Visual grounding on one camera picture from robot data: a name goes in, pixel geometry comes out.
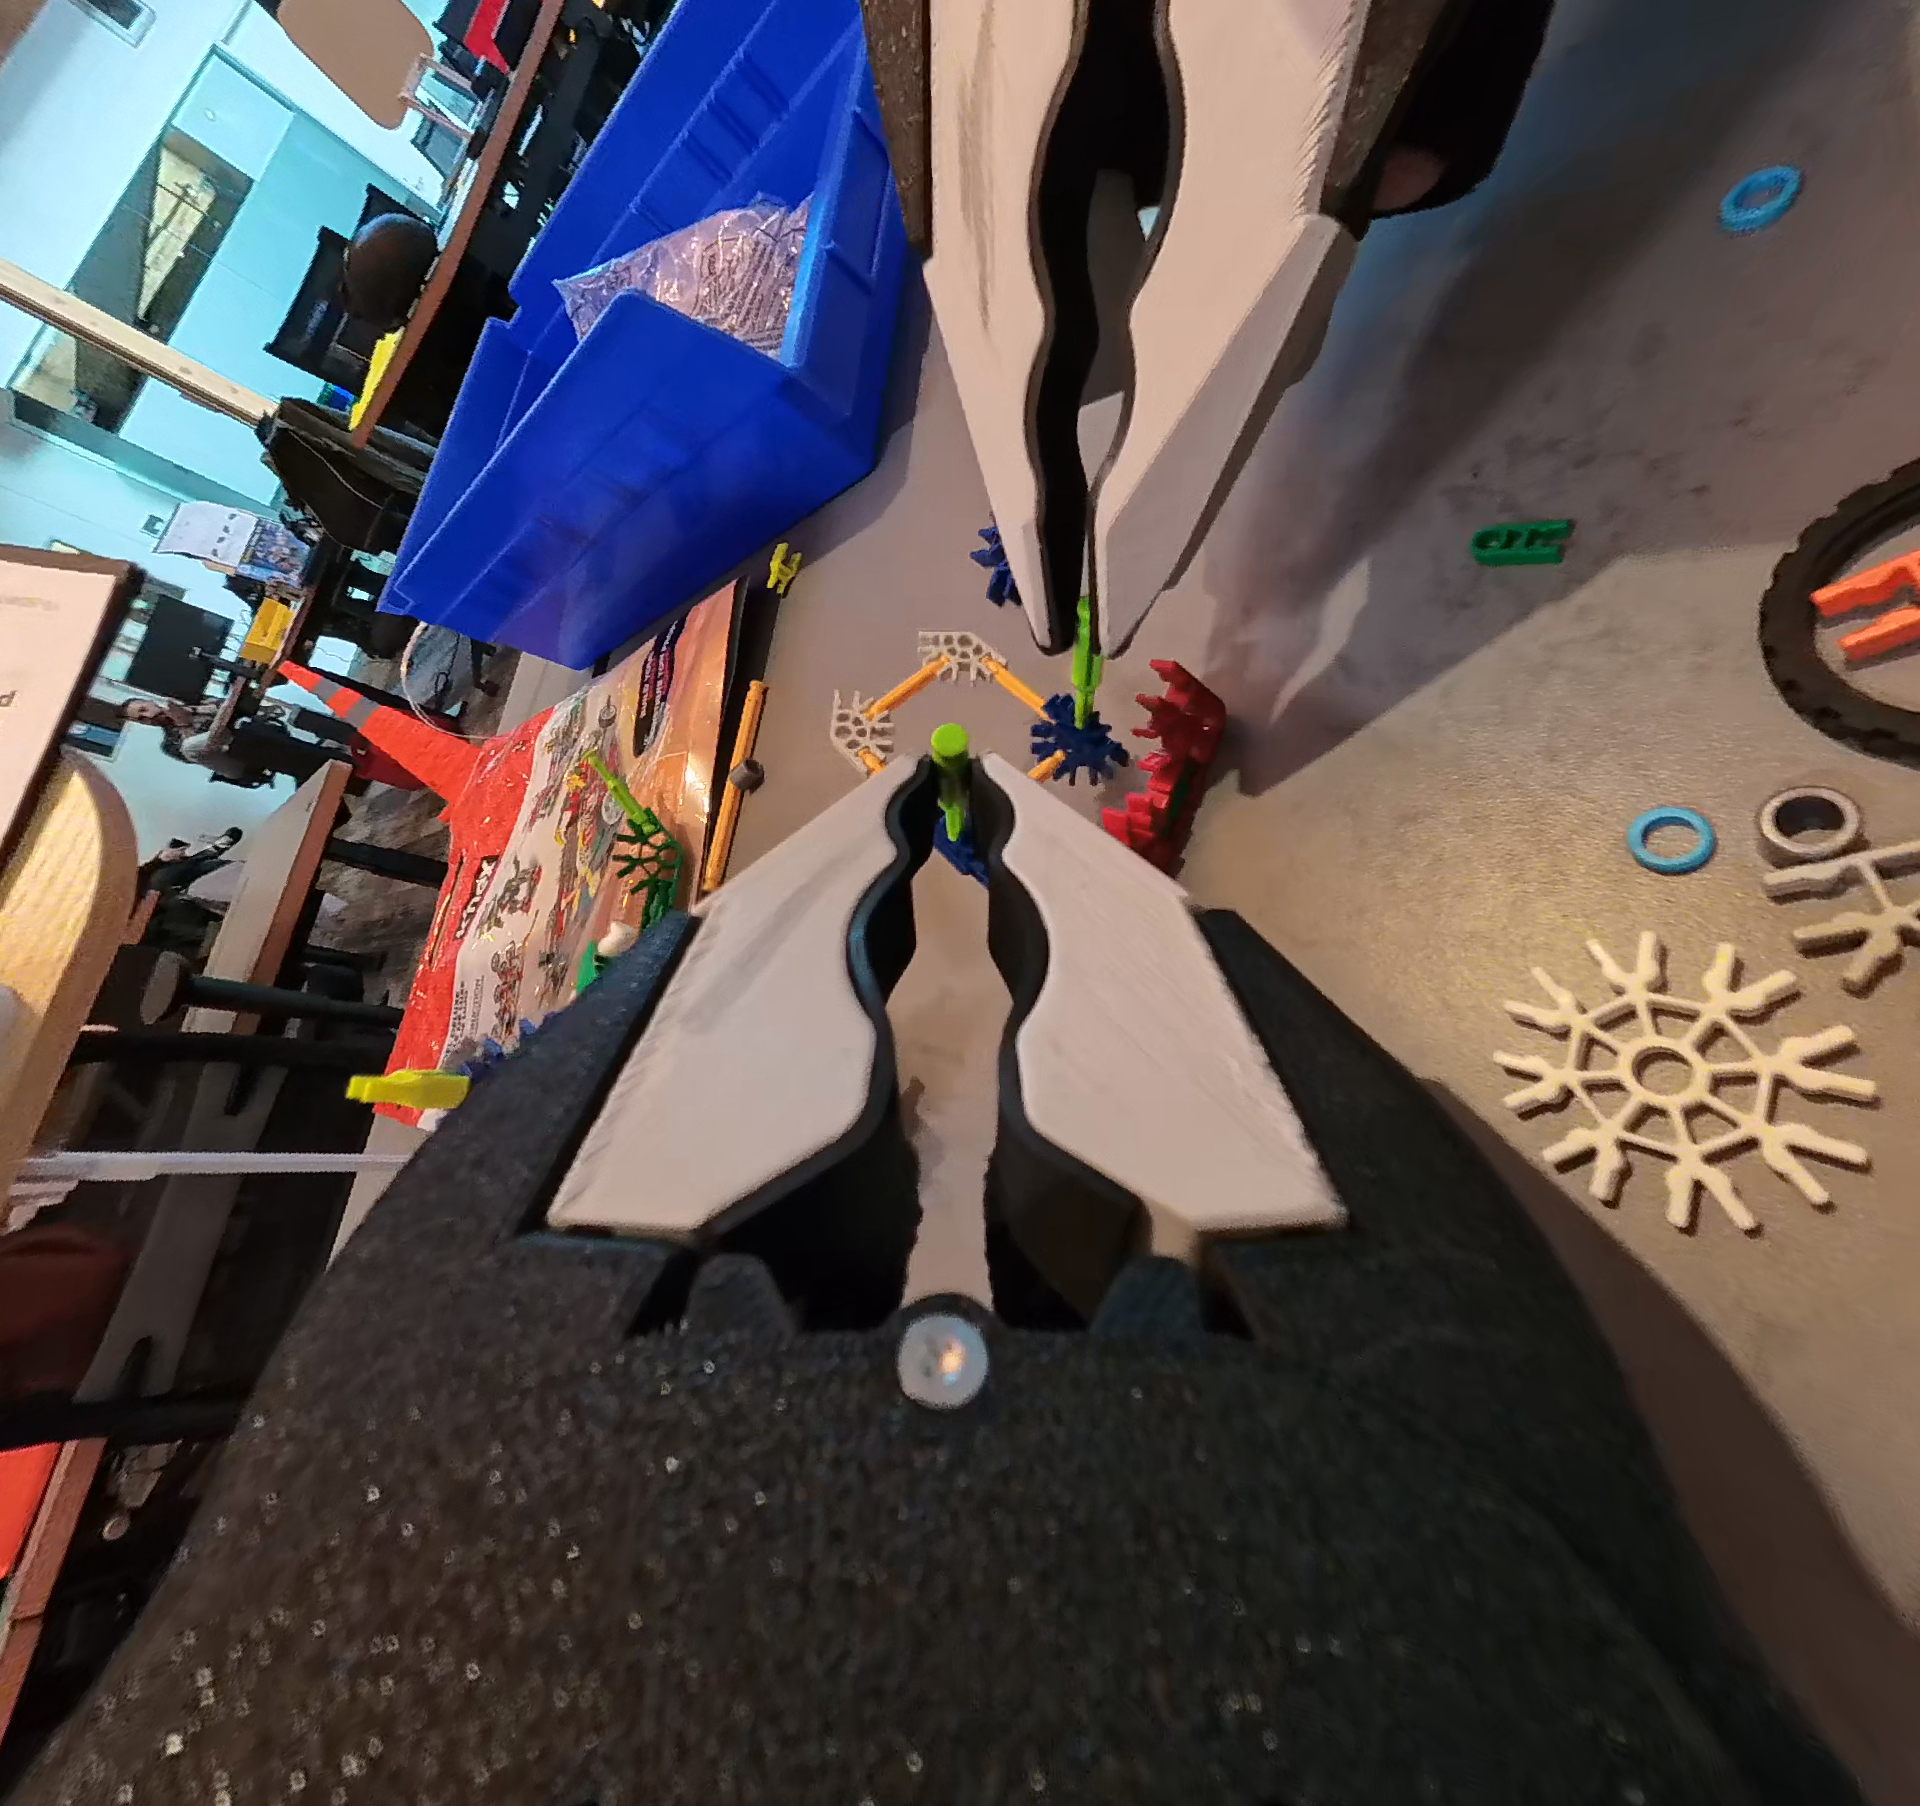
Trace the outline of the green snowflake connector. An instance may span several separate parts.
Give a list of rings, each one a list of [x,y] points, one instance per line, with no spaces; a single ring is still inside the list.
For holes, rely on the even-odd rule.
[[[636,929],[650,929],[665,917],[683,881],[683,848],[659,815],[639,802],[622,802],[624,825],[612,848],[612,869],[626,893],[626,917]]]

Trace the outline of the wooden-edged table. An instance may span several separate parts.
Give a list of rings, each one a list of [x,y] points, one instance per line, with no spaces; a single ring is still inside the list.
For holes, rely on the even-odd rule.
[[[562,26],[570,0],[540,0],[527,48],[515,64],[506,92],[498,98],[488,116],[488,130],[479,144],[479,151],[463,166],[463,182],[457,188],[457,210],[443,228],[440,249],[428,275],[422,278],[417,306],[408,319],[398,328],[388,357],[365,389],[365,400],[354,410],[350,438],[355,449],[371,447],[378,429],[388,422],[388,412],[400,400],[400,389],[420,349],[426,345],[440,308],[453,293],[468,249],[488,212],[488,200],[503,166],[518,142],[522,119],[527,116],[533,96],[540,84],[548,62],[555,56],[554,39]]]

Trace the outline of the black office chair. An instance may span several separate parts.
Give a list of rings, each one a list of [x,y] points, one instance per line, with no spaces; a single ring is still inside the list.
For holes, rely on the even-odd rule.
[[[439,261],[433,228],[408,212],[367,221],[352,237],[322,228],[266,351],[316,379],[365,379],[378,343],[411,316]]]

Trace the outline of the large white snowflake connector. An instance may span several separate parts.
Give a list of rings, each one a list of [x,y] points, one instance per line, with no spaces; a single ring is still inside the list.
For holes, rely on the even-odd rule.
[[[1685,1237],[1762,1240],[1772,1206],[1823,1217],[1836,1183],[1874,1169],[1854,1125],[1882,1107],[1854,1026],[1799,1026],[1802,977],[1752,970],[1719,945],[1673,971],[1653,929],[1590,938],[1582,973],[1534,964],[1502,1004],[1511,1045],[1491,1055],[1502,1107],[1535,1158],[1592,1205],[1661,1197]]]

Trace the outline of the orange connector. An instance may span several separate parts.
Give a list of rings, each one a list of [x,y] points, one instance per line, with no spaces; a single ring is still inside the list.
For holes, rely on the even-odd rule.
[[[1835,635],[1845,668],[1878,664],[1917,645],[1917,551],[1854,569],[1811,592],[1813,623]]]

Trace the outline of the round wooden stool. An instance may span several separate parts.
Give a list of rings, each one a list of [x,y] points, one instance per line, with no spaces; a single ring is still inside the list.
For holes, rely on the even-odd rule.
[[[3,885],[3,1205],[132,926],[138,838],[109,775],[62,749]]]

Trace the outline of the blue plastic bin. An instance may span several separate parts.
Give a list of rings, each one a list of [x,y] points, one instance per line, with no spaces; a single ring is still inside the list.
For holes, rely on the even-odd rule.
[[[692,603],[875,468],[901,276],[831,257],[788,360],[645,298],[555,368],[488,319],[381,608],[581,668]]]
[[[515,348],[562,366],[562,281],[762,197],[807,203],[782,360],[885,379],[905,228],[858,0],[678,0],[514,275]]]

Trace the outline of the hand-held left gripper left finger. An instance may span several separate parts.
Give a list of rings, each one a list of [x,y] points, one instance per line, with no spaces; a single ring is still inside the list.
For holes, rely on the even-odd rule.
[[[846,1161],[897,1089],[924,765],[898,759],[731,878],[577,1148],[548,1222],[710,1244]]]

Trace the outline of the long yellow rod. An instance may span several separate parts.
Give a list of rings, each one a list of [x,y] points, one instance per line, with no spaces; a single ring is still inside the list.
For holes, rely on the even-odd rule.
[[[732,744],[732,765],[727,781],[718,793],[711,828],[708,838],[708,856],[701,876],[701,895],[716,893],[728,876],[732,861],[732,842],[744,798],[762,783],[764,771],[755,761],[755,741],[766,705],[766,679],[755,678],[747,686],[741,706],[738,725]]]

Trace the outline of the printed poster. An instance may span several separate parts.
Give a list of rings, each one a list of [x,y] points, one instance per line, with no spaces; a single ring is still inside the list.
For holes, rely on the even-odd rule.
[[[221,574],[282,587],[306,583],[315,553],[310,539],[292,522],[211,499],[177,504],[154,548]]]

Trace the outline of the person's right hand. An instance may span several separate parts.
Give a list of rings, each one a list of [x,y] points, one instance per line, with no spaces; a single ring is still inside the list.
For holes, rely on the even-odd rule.
[[[1555,0],[1473,0],[1387,137],[1372,221],[1439,210],[1498,163]]]

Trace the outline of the black rubber tyre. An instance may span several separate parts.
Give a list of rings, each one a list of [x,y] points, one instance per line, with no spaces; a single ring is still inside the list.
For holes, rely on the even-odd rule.
[[[1775,565],[1757,612],[1763,671],[1789,711],[1845,749],[1912,769],[1917,711],[1861,692],[1829,666],[1811,595],[1915,515],[1917,461],[1909,460],[1811,519]]]

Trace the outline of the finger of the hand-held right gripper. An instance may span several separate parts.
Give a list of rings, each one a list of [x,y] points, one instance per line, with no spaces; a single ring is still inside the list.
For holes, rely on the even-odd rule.
[[[1057,334],[1042,170],[1088,35],[1088,0],[927,0],[926,283],[1013,587],[1036,645],[1073,641],[1080,574],[1048,548],[1041,436]]]
[[[1093,497],[1098,643],[1178,583],[1286,389],[1357,234],[1325,203],[1374,0],[1163,0],[1169,179],[1129,312],[1134,385]]]

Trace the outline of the clear bag of parts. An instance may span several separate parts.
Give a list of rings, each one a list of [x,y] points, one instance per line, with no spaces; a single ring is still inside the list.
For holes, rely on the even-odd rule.
[[[758,196],[659,234],[588,269],[557,281],[579,338],[624,294],[665,306],[687,319],[777,356],[806,252],[811,197],[784,205]]]

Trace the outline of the red printed toy box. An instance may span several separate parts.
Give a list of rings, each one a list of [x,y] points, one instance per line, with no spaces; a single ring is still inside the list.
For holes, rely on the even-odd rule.
[[[468,791],[440,801],[446,878],[388,1069],[459,1074],[475,1045],[514,1049],[575,1000],[583,946],[626,919],[612,869],[620,809],[583,763],[598,749],[683,848],[677,907],[701,878],[732,656],[732,587],[639,653],[475,743]]]

